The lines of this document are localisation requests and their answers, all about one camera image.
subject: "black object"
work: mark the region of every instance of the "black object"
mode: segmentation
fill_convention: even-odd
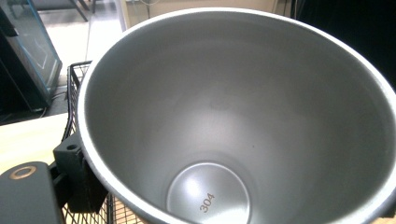
[[[38,164],[35,174],[41,177],[24,181],[27,184],[19,184],[17,188],[12,184],[18,183],[8,183],[11,181],[8,174],[26,164],[0,175],[0,202],[7,205],[7,209],[0,209],[0,223],[141,223],[129,208],[107,194],[85,161],[77,136],[73,134],[78,88],[90,64],[74,63],[68,67],[69,116],[62,143],[54,149],[56,162],[50,166],[43,162],[26,163]]]
[[[348,44],[396,88],[396,1],[293,0],[291,17]]]
[[[0,223],[64,222],[46,163],[16,166],[0,176],[0,186]]]
[[[54,151],[56,167],[60,174],[67,174],[72,197],[67,201],[73,213],[98,213],[107,196],[107,190],[93,174],[84,159],[78,136],[66,138]]]
[[[6,124],[51,104],[62,62],[30,2],[0,1],[0,17],[0,124]]]

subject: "wire basket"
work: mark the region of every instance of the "wire basket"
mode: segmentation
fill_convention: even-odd
[[[88,71],[91,61],[83,63],[73,63],[67,69],[67,109],[68,118],[64,129],[62,141],[76,131],[76,107],[78,98],[78,89],[82,79]],[[99,213],[72,213],[67,208],[67,204],[62,209],[65,223],[95,223],[95,224],[143,224],[137,215],[132,212],[125,204],[113,196],[107,194],[105,202]]]

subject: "wooden desk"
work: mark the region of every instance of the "wooden desk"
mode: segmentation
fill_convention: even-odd
[[[0,126],[0,174],[28,161],[51,164],[66,122],[67,114],[61,114]],[[374,224],[396,224],[396,218],[379,218]]]

